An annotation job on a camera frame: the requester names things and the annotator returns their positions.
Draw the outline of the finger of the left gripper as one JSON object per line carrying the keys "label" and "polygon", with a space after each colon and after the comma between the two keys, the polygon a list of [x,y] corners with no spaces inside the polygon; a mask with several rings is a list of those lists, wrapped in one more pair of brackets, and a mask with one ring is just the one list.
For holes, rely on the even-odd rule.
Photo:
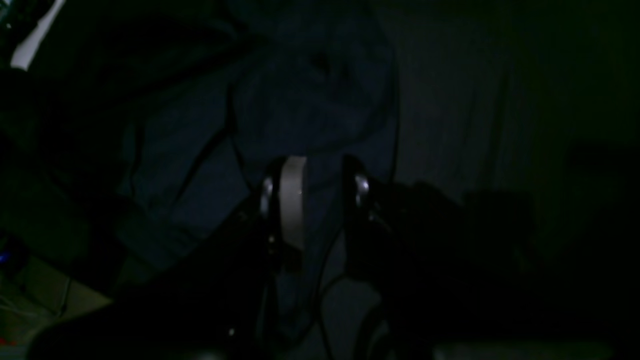
{"label": "finger of the left gripper", "polygon": [[10,58],[10,67],[28,70],[35,58],[39,47],[47,36],[51,25],[55,22],[60,10],[64,7],[66,0],[55,0],[52,7],[39,19],[36,27],[21,43]]}

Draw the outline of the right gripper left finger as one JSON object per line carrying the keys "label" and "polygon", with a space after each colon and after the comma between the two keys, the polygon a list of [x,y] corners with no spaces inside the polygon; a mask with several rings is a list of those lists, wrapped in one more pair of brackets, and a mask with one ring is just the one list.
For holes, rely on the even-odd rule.
{"label": "right gripper left finger", "polygon": [[306,165],[304,156],[276,158],[263,176],[260,214],[274,272],[301,272],[306,252]]}

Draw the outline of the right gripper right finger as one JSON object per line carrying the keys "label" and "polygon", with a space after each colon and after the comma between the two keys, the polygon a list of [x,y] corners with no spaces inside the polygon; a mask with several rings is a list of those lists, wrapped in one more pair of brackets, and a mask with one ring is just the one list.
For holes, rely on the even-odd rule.
{"label": "right gripper right finger", "polygon": [[384,183],[370,174],[354,155],[342,158],[342,208],[348,277],[378,281],[385,276],[390,230],[381,217]]}

